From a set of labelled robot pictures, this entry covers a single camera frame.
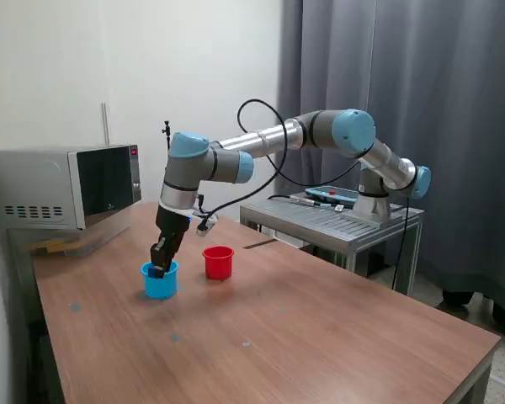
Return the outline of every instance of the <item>black cable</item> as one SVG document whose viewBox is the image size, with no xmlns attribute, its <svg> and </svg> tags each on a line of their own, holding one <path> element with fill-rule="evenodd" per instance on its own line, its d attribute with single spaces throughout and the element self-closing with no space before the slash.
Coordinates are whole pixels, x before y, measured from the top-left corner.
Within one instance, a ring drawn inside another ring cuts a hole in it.
<svg viewBox="0 0 505 404">
<path fill-rule="evenodd" d="M 266 156 L 269 160 L 269 162 L 271 163 L 271 165 L 273 167 L 276 167 L 275 164 L 273 163 L 273 160 L 271 160 L 271 157 L 270 156 Z M 334 183 L 335 181 L 337 181 L 338 179 L 344 177 L 346 174 L 348 174 L 350 171 L 352 171 L 352 169 L 357 166 L 359 164 L 359 161 L 355 162 L 354 164 L 352 164 L 350 166 L 350 168 L 348 168 L 344 173 L 336 176 L 335 178 L 333 179 L 330 179 L 329 181 L 324 181 L 323 183 L 298 183 L 297 181 L 294 181 L 293 179 L 290 179 L 288 177 L 286 177 L 284 174 L 280 173 L 280 176 L 282 178 L 284 178 L 286 181 L 289 181 L 291 183 L 294 183 L 295 185 L 299 185 L 300 187 L 321 187 L 322 185 L 328 185 L 329 183 Z"/>
<path fill-rule="evenodd" d="M 240 114 L 241 111 L 237 111 L 237 124 L 239 125 L 240 128 L 242 128 L 243 132 L 244 133 L 248 133 L 248 130 L 245 129 L 245 127 L 243 126 L 242 124 L 242 116 Z M 271 160 L 271 157 L 270 156 L 266 156 L 266 158 L 269 160 L 269 162 L 271 163 L 271 165 L 273 166 L 273 168 L 277 169 L 277 166 L 275 165 L 275 163 L 273 162 L 273 160 Z M 333 179 L 330 179 L 329 181 L 324 181 L 323 183 L 298 183 L 297 181 L 294 181 L 293 179 L 291 178 L 288 178 L 286 177 L 284 174 L 282 173 L 279 173 L 279 175 L 284 178 L 286 181 L 289 181 L 295 185 L 298 185 L 300 187 L 321 187 L 322 185 L 328 185 L 329 183 L 334 183 L 335 181 L 337 181 L 338 179 L 342 178 L 343 176 L 345 176 L 346 174 L 348 174 L 350 171 L 352 171 L 352 168 L 354 168 L 355 166 L 357 166 L 359 164 L 359 161 L 355 162 L 350 168 L 348 168 L 344 173 L 336 176 L 335 178 Z"/>
<path fill-rule="evenodd" d="M 216 208 L 214 208 L 213 210 L 211 210 L 210 212 L 208 212 L 206 214 L 206 216 L 204 216 L 204 219 L 200 222 L 200 224 L 198 225 L 198 229 L 203 231 L 203 230 L 206 230 L 207 227 L 206 227 L 206 223 L 208 221 L 208 219 L 215 213 L 217 212 L 218 210 L 221 210 L 221 209 L 224 209 L 230 205 L 234 205 L 235 203 L 237 202 L 241 202 L 242 200 L 245 200 L 247 198 L 250 198 L 251 196 L 257 194 L 258 192 L 260 192 L 262 189 L 266 188 L 268 185 L 271 184 L 271 182 L 275 179 L 275 177 L 277 177 L 279 174 L 280 174 L 280 170 L 281 168 L 284 166 L 284 162 L 286 161 L 286 155 L 288 153 L 288 131 L 286 130 L 286 127 L 284 126 L 284 120 L 282 118 L 282 116 L 280 116 L 279 114 L 279 111 L 277 111 L 275 108 L 273 108 L 271 105 L 269 105 L 268 103 L 266 103 L 265 101 L 261 100 L 261 99 L 258 99 L 258 98 L 250 98 L 248 99 L 247 101 L 245 101 L 241 107 L 239 107 L 239 110 L 237 111 L 237 116 L 240 116 L 241 113 L 242 113 L 242 110 L 243 108 L 245 108 L 247 105 L 249 105 L 250 103 L 259 103 L 259 104 L 262 104 L 262 105 L 265 105 L 266 107 L 268 107 L 269 109 L 271 109 L 271 111 L 275 114 L 275 116 L 277 117 L 277 119 L 280 121 L 280 124 L 283 126 L 283 132 L 284 132 L 284 149 L 283 149 L 283 157 L 282 159 L 280 160 L 280 165 L 277 167 L 277 169 L 275 170 L 275 172 L 273 173 L 273 175 L 265 182 L 263 183 L 261 186 L 259 186 L 258 188 L 256 188 L 255 190 L 253 190 L 252 192 L 249 192 L 248 194 L 246 195 L 243 195 L 242 197 L 240 198 L 236 198 L 236 199 L 233 199 L 229 202 L 226 202 L 225 204 L 222 204 L 222 205 L 219 205 L 217 206 Z"/>
<path fill-rule="evenodd" d="M 286 199 L 290 199 L 290 197 L 288 195 L 271 195 L 268 197 L 268 199 L 273 199 L 273 198 L 286 198 Z"/>
<path fill-rule="evenodd" d="M 407 230 L 407 217 L 410 213 L 410 199 L 406 198 L 406 219 L 404 220 L 404 231 L 402 232 L 401 247 L 398 250 L 398 258 L 396 259 L 395 273 L 393 274 L 393 283 L 391 284 L 391 290 L 395 289 L 396 273 L 398 272 L 398 265 L 401 262 L 402 248 L 404 247 L 404 237 L 406 236 Z"/>
</svg>

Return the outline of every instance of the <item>plastic cup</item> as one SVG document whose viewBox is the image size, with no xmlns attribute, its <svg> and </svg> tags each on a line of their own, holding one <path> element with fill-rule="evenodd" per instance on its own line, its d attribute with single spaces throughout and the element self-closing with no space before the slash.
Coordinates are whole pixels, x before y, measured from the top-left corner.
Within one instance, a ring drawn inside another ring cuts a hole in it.
<svg viewBox="0 0 505 404">
<path fill-rule="evenodd" d="M 144 275 L 144 292 L 153 299 L 168 299 L 178 289 L 178 263 L 172 261 L 170 270 L 162 278 L 152 278 L 148 275 L 148 269 L 152 263 L 148 262 L 141 266 Z"/>
<path fill-rule="evenodd" d="M 232 276 L 232 256 L 230 247 L 209 247 L 202 252 L 205 258 L 205 276 L 208 279 L 223 280 Z"/>
</svg>

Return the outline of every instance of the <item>blue cup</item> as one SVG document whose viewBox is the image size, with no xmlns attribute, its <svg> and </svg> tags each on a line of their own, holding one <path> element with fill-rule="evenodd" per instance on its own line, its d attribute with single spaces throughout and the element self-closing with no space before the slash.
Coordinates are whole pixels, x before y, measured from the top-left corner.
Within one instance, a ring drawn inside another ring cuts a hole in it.
<svg viewBox="0 0 505 404">
<path fill-rule="evenodd" d="M 153 299 L 168 299 L 176 293 L 178 289 L 178 263 L 172 261 L 170 269 L 162 278 L 152 278 L 148 276 L 148 269 L 152 263 L 148 262 L 141 266 L 141 273 L 144 275 L 144 292 Z"/>
</svg>

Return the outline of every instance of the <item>red cup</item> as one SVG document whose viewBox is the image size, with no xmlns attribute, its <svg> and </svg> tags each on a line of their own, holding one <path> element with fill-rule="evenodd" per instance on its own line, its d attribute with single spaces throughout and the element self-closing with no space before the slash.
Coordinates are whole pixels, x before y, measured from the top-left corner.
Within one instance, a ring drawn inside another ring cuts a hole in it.
<svg viewBox="0 0 505 404">
<path fill-rule="evenodd" d="M 209 279 L 228 279 L 232 276 L 232 255 L 234 250 L 225 246 L 206 248 L 202 252 L 205 258 L 205 276 Z"/>
</svg>

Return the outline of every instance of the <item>silver cylinder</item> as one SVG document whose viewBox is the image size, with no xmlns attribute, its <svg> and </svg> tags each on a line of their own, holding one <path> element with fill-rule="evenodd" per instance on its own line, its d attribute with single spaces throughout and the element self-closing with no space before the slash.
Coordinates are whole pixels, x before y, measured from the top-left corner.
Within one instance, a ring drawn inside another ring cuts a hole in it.
<svg viewBox="0 0 505 404">
<path fill-rule="evenodd" d="M 370 150 L 359 159 L 366 167 L 384 179 L 384 185 L 393 190 L 404 189 L 415 177 L 415 165 L 407 158 L 400 158 L 378 139 Z"/>
<path fill-rule="evenodd" d="M 300 123 L 294 119 L 286 120 L 284 127 L 288 133 L 288 148 L 299 149 L 303 144 L 303 130 Z M 283 126 L 277 125 L 264 130 L 249 132 L 238 137 L 219 141 L 218 144 L 226 150 L 249 153 L 252 158 L 267 156 L 283 150 Z"/>
<path fill-rule="evenodd" d="M 163 205 L 174 209 L 191 209 L 196 200 L 196 191 L 183 191 L 164 183 L 159 200 Z"/>
</svg>

